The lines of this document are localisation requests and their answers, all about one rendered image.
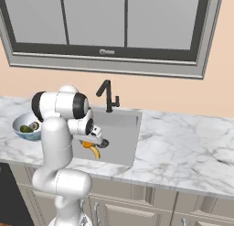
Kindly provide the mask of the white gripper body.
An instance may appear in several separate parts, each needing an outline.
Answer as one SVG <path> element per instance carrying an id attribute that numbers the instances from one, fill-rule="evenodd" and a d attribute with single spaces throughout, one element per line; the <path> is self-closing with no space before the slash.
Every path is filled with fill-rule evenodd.
<path id="1" fill-rule="evenodd" d="M 98 135 L 80 135 L 79 140 L 91 142 L 97 145 L 100 145 L 102 143 L 103 137 L 102 134 Z"/>

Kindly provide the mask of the grey sink basin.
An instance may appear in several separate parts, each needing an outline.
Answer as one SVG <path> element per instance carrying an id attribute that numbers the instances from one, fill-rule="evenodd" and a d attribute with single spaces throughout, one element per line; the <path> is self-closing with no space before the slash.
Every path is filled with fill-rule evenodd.
<path id="1" fill-rule="evenodd" d="M 102 136 L 109 144 L 98 148 L 101 157 L 84 148 L 77 137 L 73 138 L 72 149 L 75 158 L 89 159 L 131 167 L 135 158 L 142 114 L 113 108 L 107 113 L 105 108 L 92 107 L 94 124 L 99 126 Z"/>

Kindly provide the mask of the pale blue bowl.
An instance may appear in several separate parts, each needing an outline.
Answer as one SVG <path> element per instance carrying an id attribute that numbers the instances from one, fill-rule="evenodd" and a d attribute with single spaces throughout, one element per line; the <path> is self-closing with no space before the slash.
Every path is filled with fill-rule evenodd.
<path id="1" fill-rule="evenodd" d="M 27 125 L 29 126 L 33 122 L 39 123 L 39 128 L 34 131 L 33 133 L 21 133 L 20 132 L 20 126 L 21 125 Z M 32 113 L 23 113 L 19 115 L 14 121 L 13 121 L 13 130 L 14 132 L 21 138 L 29 140 L 29 141 L 37 141 L 41 137 L 41 122 L 36 118 L 36 116 Z"/>

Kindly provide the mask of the yellow banana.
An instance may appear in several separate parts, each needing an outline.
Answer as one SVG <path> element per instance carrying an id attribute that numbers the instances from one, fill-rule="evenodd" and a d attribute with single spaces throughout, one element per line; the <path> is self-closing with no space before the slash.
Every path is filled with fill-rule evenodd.
<path id="1" fill-rule="evenodd" d="M 99 150 L 96 147 L 92 146 L 92 147 L 90 147 L 90 150 L 95 155 L 95 158 L 101 158 L 101 154 L 100 154 Z"/>

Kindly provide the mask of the black tap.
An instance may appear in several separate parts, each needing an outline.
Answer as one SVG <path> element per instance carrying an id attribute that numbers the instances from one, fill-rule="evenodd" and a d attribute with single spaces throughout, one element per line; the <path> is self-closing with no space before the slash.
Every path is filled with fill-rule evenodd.
<path id="1" fill-rule="evenodd" d="M 101 97 L 102 94 L 106 92 L 106 112 L 111 113 L 113 107 L 119 107 L 120 102 L 119 102 L 119 96 L 115 96 L 115 101 L 112 101 L 112 88 L 111 88 L 111 81 L 110 80 L 105 80 L 101 87 L 97 90 L 96 95 L 98 97 Z"/>

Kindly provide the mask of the beige drawer front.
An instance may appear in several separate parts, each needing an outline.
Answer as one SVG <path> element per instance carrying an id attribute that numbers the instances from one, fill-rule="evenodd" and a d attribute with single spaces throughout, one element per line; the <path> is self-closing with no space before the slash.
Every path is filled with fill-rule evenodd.
<path id="1" fill-rule="evenodd" d="M 223 199 L 162 188 L 154 189 L 154 205 L 164 210 L 174 210 L 180 213 L 201 210 L 205 213 L 234 216 L 233 198 Z"/>
<path id="2" fill-rule="evenodd" d="M 90 192 L 115 198 L 130 199 L 131 185 L 119 181 L 93 178 Z"/>

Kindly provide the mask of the green vegetable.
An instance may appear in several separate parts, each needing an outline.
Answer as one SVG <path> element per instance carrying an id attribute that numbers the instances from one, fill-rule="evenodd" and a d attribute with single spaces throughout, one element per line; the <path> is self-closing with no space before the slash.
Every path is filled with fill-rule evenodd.
<path id="1" fill-rule="evenodd" d="M 21 133 L 33 133 L 34 130 L 32 128 L 30 128 L 29 126 L 27 126 L 27 125 L 21 125 L 20 126 L 20 132 Z"/>

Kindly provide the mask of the beige cupboard door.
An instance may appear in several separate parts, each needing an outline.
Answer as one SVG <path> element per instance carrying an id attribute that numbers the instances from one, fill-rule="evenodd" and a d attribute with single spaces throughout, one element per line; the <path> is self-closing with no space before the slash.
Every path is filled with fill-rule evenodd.
<path id="1" fill-rule="evenodd" d="M 143 205 L 90 197 L 94 220 L 94 202 L 99 202 L 98 214 L 101 226 L 170 226 L 172 212 Z"/>
<path id="2" fill-rule="evenodd" d="M 171 226 L 183 226 L 181 219 L 186 219 L 187 226 L 234 226 L 234 216 L 205 213 L 201 210 L 191 213 L 174 211 Z"/>
<path id="3" fill-rule="evenodd" d="M 44 192 L 36 191 L 27 187 L 27 195 L 31 203 L 33 222 L 35 226 L 48 226 L 56 217 L 55 196 Z"/>

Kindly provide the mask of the black dishwasher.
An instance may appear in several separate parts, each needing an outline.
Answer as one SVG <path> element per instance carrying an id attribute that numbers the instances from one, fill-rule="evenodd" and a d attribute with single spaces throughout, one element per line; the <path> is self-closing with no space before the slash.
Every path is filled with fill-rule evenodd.
<path id="1" fill-rule="evenodd" d="M 10 166 L 6 163 L 0 163 L 0 223 L 9 226 L 35 226 Z"/>

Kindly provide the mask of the grey framed window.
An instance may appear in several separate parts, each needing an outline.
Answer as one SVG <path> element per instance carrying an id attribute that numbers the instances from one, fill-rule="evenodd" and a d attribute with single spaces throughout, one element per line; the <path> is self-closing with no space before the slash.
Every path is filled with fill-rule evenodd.
<path id="1" fill-rule="evenodd" d="M 0 0 L 14 67 L 201 79 L 221 0 Z M 101 55 L 100 49 L 114 50 Z"/>

